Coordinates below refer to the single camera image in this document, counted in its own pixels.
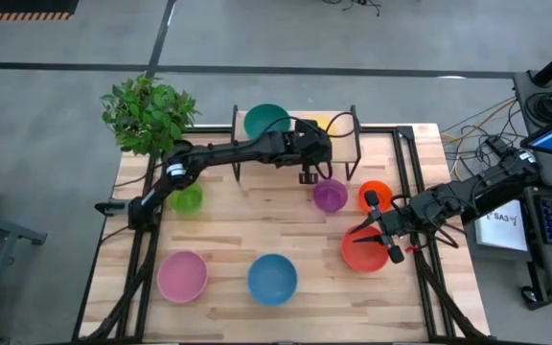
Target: pink bowl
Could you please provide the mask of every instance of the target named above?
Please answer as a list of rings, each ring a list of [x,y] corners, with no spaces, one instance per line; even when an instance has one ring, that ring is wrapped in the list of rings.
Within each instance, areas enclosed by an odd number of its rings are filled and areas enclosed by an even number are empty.
[[[163,297],[175,303],[193,301],[206,288],[208,266],[192,251],[171,254],[159,267],[157,285]]]

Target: black mat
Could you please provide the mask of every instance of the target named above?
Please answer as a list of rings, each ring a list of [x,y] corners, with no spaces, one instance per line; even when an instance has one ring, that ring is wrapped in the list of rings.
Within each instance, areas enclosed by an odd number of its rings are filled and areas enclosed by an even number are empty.
[[[67,20],[79,0],[0,0],[0,20]]]

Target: orange bowl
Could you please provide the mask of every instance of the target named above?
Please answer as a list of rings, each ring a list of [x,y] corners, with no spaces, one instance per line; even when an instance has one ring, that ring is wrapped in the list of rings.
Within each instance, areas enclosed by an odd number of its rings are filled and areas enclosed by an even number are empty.
[[[379,181],[367,181],[361,185],[359,189],[358,201],[359,207],[365,213],[370,212],[370,206],[365,202],[365,192],[374,191],[379,196],[379,209],[381,212],[387,212],[391,208],[391,197],[393,197],[393,192],[389,186],[385,185]]]
[[[374,226],[368,226],[351,234],[352,230],[346,232],[340,244],[344,262],[353,270],[363,273],[376,272],[383,268],[389,260],[386,245],[378,242],[353,242],[368,236],[379,235],[380,230]]]

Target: purple bowl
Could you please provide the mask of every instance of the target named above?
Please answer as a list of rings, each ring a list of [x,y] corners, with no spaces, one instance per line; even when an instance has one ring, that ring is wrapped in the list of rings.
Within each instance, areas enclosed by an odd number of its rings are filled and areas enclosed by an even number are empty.
[[[334,180],[323,180],[314,187],[314,203],[325,213],[333,213],[346,205],[346,186]]]

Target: teal bowl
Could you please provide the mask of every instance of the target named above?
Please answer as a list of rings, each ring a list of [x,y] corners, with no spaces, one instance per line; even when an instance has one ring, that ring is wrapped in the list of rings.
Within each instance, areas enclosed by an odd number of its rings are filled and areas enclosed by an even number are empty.
[[[278,119],[285,118],[272,125],[269,130],[287,131],[291,128],[291,119],[282,107],[276,104],[260,104],[250,109],[244,117],[244,130],[250,139],[258,138],[264,130]]]

